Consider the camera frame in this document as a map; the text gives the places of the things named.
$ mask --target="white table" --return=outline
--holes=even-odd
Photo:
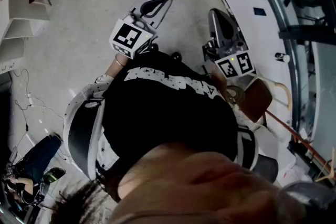
[[[37,36],[49,22],[46,7],[28,0],[0,1],[0,74],[19,67],[23,37]]]
[[[226,0],[235,16],[241,32],[244,35],[250,55],[259,75],[283,83],[291,91],[291,81],[288,64],[275,60],[275,53],[285,53],[284,42],[279,38],[279,27],[268,0]],[[265,10],[267,16],[256,16],[254,7]],[[287,103],[284,91],[269,84],[273,96]],[[272,101],[268,110],[287,122],[291,120],[291,111],[283,105]],[[291,135],[283,126],[266,114],[267,127],[274,132],[282,142],[290,140]]]

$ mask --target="person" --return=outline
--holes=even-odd
[[[149,216],[207,213],[274,223],[277,188],[233,163],[238,125],[224,98],[226,79],[216,67],[211,78],[201,76],[181,55],[149,49],[134,60],[117,54],[96,83],[108,84],[102,125],[119,159],[99,180],[63,194],[52,224],[93,222],[101,184],[119,203],[112,220],[142,212],[148,218],[141,223],[170,223],[174,218]],[[300,218],[300,205],[292,208]]]
[[[56,133],[46,136],[15,165],[17,174],[8,178],[7,187],[17,202],[26,205],[34,202],[44,172],[61,143]]]

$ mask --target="gray floor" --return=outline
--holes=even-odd
[[[103,74],[114,59],[115,52],[109,37],[118,18],[123,18],[135,0],[51,0],[50,23],[43,33],[26,42],[22,68],[29,72],[29,92],[45,105],[63,116],[74,94]],[[180,51],[183,61],[197,69],[203,61],[202,48],[209,39],[207,13],[211,8],[224,10],[221,0],[173,0],[173,4],[158,29],[157,43],[163,52]],[[25,108],[27,74],[13,76],[13,102]],[[37,99],[34,104],[41,105]],[[22,112],[13,104],[11,148],[25,133]],[[25,111],[29,135],[33,142],[49,133],[62,134],[62,120],[51,110],[41,107]],[[18,149],[24,155],[31,148],[26,137]],[[79,180],[86,180],[73,165],[60,158],[51,166],[64,167],[67,174],[60,180],[46,203],[52,204],[59,189],[75,187]],[[47,222],[50,212],[40,222]]]

